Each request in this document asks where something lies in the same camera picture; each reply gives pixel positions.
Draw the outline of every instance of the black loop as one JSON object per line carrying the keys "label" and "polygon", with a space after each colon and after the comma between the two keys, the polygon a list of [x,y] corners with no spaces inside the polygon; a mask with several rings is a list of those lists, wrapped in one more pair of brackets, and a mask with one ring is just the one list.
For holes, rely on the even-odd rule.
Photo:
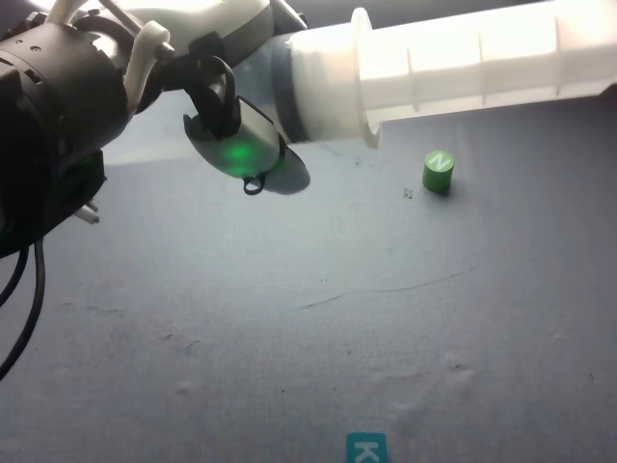
{"label": "black loop", "polygon": [[[259,186],[255,190],[250,190],[249,185],[252,181],[259,180]],[[249,177],[244,179],[244,192],[249,196],[258,195],[263,191],[263,188],[266,186],[266,175],[261,174],[257,177]]]}

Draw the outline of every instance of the white tube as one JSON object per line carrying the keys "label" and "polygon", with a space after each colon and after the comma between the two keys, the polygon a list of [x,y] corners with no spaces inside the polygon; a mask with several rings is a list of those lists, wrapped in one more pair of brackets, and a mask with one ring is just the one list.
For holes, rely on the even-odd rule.
{"label": "white tube", "polygon": [[362,135],[375,146],[384,121],[598,95],[616,81],[615,0],[555,0],[376,31],[362,23],[289,41],[313,140]]}

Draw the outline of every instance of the blue square block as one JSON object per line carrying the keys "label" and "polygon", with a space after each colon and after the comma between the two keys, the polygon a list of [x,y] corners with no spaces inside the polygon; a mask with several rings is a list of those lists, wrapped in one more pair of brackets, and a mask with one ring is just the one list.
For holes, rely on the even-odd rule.
{"label": "blue square block", "polygon": [[379,432],[347,434],[347,463],[388,463],[386,434]]}

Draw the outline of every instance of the scratch on surface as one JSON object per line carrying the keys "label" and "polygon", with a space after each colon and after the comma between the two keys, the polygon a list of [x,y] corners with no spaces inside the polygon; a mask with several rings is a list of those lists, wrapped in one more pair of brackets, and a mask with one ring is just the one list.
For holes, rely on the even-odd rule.
{"label": "scratch on surface", "polygon": [[395,288],[392,288],[392,289],[367,289],[367,290],[363,290],[363,291],[344,292],[344,293],[339,294],[337,296],[329,297],[328,299],[325,299],[323,301],[313,302],[311,304],[305,304],[304,306],[301,307],[301,309],[312,309],[314,307],[323,306],[324,304],[328,304],[328,303],[333,302],[333,301],[335,301],[337,299],[341,299],[341,298],[347,297],[347,296],[353,296],[355,294],[386,294],[386,293],[393,293],[393,292],[411,291],[411,290],[414,290],[414,289],[420,289],[422,287],[440,285],[442,283],[448,282],[448,281],[453,280],[455,278],[462,277],[464,275],[468,275],[469,273],[473,272],[476,269],[477,269],[477,265],[474,265],[473,267],[470,267],[470,268],[468,268],[467,270],[465,270],[463,272],[453,273],[452,275],[448,275],[447,277],[441,277],[441,278],[438,278],[438,279],[435,279],[435,280],[429,280],[428,282],[425,282],[425,283],[422,283],[422,284],[419,284],[419,285],[395,287]]}

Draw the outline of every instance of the black cylindrical motor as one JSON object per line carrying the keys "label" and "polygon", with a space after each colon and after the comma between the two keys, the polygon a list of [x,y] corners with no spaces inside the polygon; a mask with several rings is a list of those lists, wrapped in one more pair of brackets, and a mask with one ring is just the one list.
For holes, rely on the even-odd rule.
{"label": "black cylindrical motor", "polygon": [[129,121],[97,36],[43,24],[0,42],[0,258],[42,238],[105,177],[100,149]]}

